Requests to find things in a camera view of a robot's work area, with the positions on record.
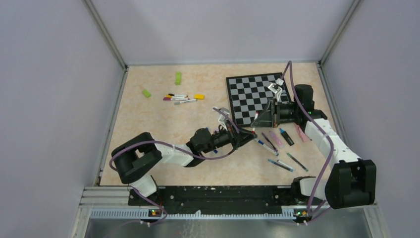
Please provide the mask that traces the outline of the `lilac highlighter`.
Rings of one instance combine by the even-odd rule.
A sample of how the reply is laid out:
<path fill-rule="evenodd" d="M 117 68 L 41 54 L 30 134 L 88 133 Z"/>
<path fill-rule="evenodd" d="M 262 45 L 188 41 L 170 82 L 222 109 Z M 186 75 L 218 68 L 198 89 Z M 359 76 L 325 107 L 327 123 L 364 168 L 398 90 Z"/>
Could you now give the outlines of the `lilac highlighter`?
<path fill-rule="evenodd" d="M 273 131 L 269 131 L 270 136 L 275 140 L 276 144 L 278 145 L 278 147 L 280 149 L 284 148 L 284 144 L 281 142 L 281 140 L 279 139 L 279 137 L 273 132 Z"/>

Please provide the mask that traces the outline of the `blue black highlighter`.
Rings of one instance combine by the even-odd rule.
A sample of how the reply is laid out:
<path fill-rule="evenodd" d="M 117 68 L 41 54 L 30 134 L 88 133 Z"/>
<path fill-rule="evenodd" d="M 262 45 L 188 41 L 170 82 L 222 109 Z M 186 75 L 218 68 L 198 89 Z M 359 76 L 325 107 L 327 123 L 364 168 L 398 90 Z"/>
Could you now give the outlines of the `blue black highlighter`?
<path fill-rule="evenodd" d="M 289 146 L 293 146 L 295 143 L 292 140 L 292 138 L 290 137 L 290 135 L 287 133 L 287 131 L 283 130 L 282 128 L 280 128 L 279 130 L 280 130 L 281 136 L 285 139 L 285 141 L 287 142 L 287 144 Z"/>

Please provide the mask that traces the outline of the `dark thin pen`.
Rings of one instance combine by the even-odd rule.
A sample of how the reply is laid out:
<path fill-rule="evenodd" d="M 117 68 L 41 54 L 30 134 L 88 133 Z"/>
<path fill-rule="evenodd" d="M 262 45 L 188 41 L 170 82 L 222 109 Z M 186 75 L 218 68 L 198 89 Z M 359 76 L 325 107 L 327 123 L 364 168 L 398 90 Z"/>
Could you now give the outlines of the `dark thin pen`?
<path fill-rule="evenodd" d="M 274 146 L 274 144 L 269 140 L 268 136 L 262 132 L 261 133 L 264 139 L 269 143 L 269 145 L 273 148 L 274 151 L 278 152 L 277 148 Z"/>

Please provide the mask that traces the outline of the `blue capped white marker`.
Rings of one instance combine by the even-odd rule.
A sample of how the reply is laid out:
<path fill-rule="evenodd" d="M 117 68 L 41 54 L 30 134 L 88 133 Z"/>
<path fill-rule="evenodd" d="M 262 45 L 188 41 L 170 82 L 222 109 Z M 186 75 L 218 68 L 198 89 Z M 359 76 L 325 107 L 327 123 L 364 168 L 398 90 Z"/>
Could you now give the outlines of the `blue capped white marker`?
<path fill-rule="evenodd" d="M 266 145 L 264 142 L 262 142 L 261 140 L 255 138 L 255 141 L 260 144 L 261 146 L 263 146 L 266 150 L 268 150 L 270 153 L 274 154 L 275 156 L 278 156 L 279 153 L 275 150 L 273 150 L 272 148 L 270 148 L 268 145 Z"/>

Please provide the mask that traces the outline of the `blue thin pen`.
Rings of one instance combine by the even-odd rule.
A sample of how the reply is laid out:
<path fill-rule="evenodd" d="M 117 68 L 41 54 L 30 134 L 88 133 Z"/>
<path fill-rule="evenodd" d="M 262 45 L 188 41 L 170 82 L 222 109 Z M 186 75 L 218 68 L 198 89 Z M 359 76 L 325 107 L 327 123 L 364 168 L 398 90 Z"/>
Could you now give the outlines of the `blue thin pen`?
<path fill-rule="evenodd" d="M 270 163 L 272 163 L 272 164 L 276 165 L 276 166 L 279 166 L 279 167 L 281 167 L 281 168 L 283 168 L 283 169 L 287 170 L 287 171 L 294 172 L 294 169 L 292 169 L 292 168 L 290 168 L 290 167 L 288 167 L 288 166 L 282 165 L 282 164 L 280 164 L 280 163 L 278 163 L 278 162 L 276 162 L 276 161 L 270 160 L 270 159 L 268 159 L 268 161 L 269 161 Z"/>

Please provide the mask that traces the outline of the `green thin pen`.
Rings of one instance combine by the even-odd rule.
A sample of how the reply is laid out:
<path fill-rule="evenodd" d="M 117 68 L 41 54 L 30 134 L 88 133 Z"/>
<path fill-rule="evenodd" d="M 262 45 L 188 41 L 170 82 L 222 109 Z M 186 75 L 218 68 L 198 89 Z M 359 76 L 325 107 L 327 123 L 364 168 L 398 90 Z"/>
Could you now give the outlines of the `green thin pen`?
<path fill-rule="evenodd" d="M 304 166 L 299 160 L 297 160 L 293 155 L 291 155 L 290 153 L 286 153 L 286 155 L 291 158 L 295 163 L 297 163 L 303 170 L 305 170 L 306 172 L 309 171 L 309 169 Z"/>

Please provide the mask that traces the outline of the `grey capped marker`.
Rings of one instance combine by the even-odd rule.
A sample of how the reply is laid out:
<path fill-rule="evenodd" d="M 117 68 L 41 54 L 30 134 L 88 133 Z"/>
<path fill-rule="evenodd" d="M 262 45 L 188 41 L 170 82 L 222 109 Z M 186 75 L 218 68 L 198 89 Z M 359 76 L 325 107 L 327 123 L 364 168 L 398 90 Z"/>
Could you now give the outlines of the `grey capped marker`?
<path fill-rule="evenodd" d="M 181 100 L 181 101 L 176 101 L 174 103 L 174 105 L 181 105 L 181 104 L 192 103 L 192 102 L 196 102 L 196 101 L 197 101 L 197 99 Z"/>

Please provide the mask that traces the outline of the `black capped marker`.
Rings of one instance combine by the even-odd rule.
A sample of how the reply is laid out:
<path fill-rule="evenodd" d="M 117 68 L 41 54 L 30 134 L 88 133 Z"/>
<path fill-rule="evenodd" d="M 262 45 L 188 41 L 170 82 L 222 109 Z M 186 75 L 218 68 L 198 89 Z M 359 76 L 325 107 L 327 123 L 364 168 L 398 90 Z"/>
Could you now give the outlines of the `black capped marker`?
<path fill-rule="evenodd" d="M 170 97 L 170 98 L 187 98 L 188 95 L 167 94 L 167 97 Z"/>

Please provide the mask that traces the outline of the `pink highlighter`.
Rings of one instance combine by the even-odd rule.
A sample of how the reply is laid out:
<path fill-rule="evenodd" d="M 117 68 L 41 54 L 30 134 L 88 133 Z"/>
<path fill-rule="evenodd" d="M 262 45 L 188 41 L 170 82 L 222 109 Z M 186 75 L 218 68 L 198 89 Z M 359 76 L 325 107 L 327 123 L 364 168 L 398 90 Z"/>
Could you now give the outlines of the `pink highlighter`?
<path fill-rule="evenodd" d="M 310 139 L 308 138 L 308 136 L 303 132 L 303 130 L 301 129 L 301 127 L 297 124 L 294 124 L 295 130 L 298 134 L 298 136 L 300 137 L 300 139 L 302 140 L 302 142 L 306 143 L 309 142 Z"/>

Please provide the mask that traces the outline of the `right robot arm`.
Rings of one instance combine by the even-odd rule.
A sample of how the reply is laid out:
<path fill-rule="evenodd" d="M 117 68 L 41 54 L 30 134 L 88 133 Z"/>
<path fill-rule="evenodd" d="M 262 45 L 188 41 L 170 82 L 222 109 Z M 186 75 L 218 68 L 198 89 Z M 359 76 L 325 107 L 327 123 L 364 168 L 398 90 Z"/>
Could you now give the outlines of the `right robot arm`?
<path fill-rule="evenodd" d="M 252 127 L 275 127 L 293 122 L 316 145 L 326 164 L 317 177 L 298 177 L 292 183 L 290 197 L 296 204 L 311 206 L 313 199 L 326 201 L 333 209 L 371 205 L 375 202 L 376 165 L 354 153 L 332 128 L 326 114 L 315 109 L 313 88 L 294 86 L 294 101 L 281 101 L 282 86 L 271 83 L 274 93 L 265 108 L 251 123 Z"/>

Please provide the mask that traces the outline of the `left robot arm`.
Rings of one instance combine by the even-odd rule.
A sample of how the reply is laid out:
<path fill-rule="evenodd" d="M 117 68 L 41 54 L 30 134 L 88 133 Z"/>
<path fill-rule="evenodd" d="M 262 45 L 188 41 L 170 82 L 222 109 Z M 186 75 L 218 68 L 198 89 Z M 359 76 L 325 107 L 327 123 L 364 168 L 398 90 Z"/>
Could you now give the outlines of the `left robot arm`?
<path fill-rule="evenodd" d="M 159 192 L 149 171 L 158 163 L 192 168 L 205 161 L 204 155 L 209 152 L 226 145 L 231 145 L 234 152 L 256 138 L 255 133 L 241 128 L 221 128 L 214 132 L 200 128 L 187 143 L 173 145 L 154 140 L 149 132 L 144 132 L 114 149 L 109 165 L 117 171 L 123 184 L 139 192 L 144 203 L 153 205 L 158 201 Z"/>

